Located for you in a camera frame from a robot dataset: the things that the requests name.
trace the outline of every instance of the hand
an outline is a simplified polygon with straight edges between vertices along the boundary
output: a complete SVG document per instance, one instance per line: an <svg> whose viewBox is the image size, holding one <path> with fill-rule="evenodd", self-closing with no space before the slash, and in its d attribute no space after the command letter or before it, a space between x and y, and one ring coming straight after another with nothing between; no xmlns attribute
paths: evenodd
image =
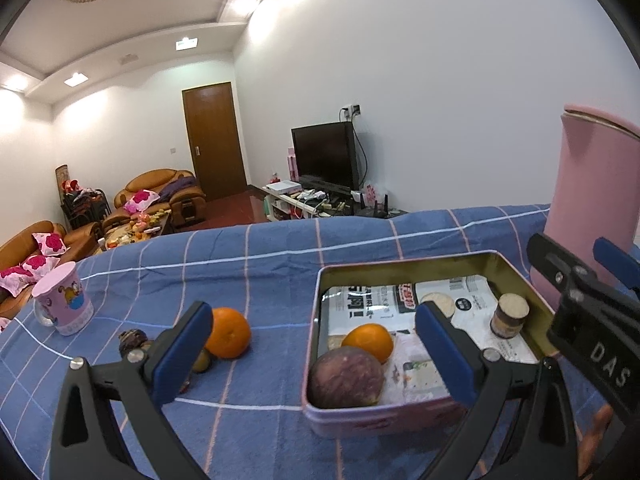
<svg viewBox="0 0 640 480"><path fill-rule="evenodd" d="M578 477L580 478L589 468L596 450L602 441L604 432L606 431L611 419L613 418L613 409L606 404L601 407L598 413L593 417L593 426L584 435L580 446L578 446Z"/></svg>

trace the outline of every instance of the tv screen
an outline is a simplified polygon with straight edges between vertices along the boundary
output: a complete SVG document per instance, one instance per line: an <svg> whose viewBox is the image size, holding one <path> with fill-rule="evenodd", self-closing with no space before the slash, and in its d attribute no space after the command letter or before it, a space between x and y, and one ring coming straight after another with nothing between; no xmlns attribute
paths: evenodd
<svg viewBox="0 0 640 480"><path fill-rule="evenodd" d="M301 180L360 189L352 123L316 124L291 133Z"/></svg>

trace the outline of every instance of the rectangular tray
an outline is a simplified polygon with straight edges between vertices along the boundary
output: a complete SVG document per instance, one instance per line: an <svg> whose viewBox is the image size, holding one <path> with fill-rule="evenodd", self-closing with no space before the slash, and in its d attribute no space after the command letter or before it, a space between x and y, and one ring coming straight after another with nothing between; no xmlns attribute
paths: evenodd
<svg viewBox="0 0 640 480"><path fill-rule="evenodd" d="M316 281L314 326L307 349L308 369L326 351L328 323L322 319L322 295L333 286L400 285L431 282L480 274L490 282L496 298L512 292L529 303L530 313L522 335L538 359L556 353L546 339L554 313L531 284L497 251L436 256L416 260L328 266ZM344 438L417 431L452 424L465 410L450 397L409 404L388 404L365 408L322 410L308 402L307 378L303 384L303 409L311 428L319 436Z"/></svg>

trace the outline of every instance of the couch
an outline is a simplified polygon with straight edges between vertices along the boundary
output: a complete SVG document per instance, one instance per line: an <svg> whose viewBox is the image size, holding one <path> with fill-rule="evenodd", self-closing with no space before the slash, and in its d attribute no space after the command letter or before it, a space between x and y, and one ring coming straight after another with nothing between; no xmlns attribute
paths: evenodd
<svg viewBox="0 0 640 480"><path fill-rule="evenodd" d="M0 247L0 269L18 266L29 256L40 254L33 233L58 233L62 236L66 252L59 256L59 264L66 262L79 262L91 256L98 248L100 236L100 224L93 222L67 234L60 224L54 224L48 220L36 222L15 235L11 240ZM0 317L13 319L22 307L31 298L33 286L25 288L17 298L14 298L7 290L0 288Z"/></svg>
<svg viewBox="0 0 640 480"><path fill-rule="evenodd" d="M160 193L164 186L182 176L193 176L193 173L187 170L151 170L134 178L123 190L116 193L113 199L115 210L102 221L103 230L131 220L132 215L125 211L124 205L137 192L147 189ZM160 209L170 209L172 225L181 227L187 223L203 221L206 218L206 204L206 196L200 187L191 186L175 193L169 202L152 204L146 212L153 214Z"/></svg>

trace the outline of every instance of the red floor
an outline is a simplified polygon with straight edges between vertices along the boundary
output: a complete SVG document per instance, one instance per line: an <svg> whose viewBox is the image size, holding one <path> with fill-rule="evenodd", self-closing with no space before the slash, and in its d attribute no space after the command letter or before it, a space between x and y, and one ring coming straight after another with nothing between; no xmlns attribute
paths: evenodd
<svg viewBox="0 0 640 480"><path fill-rule="evenodd" d="M238 195L207 202L207 219L179 231L197 231L262 222L268 222L264 214L262 198L256 192L245 191Z"/></svg>

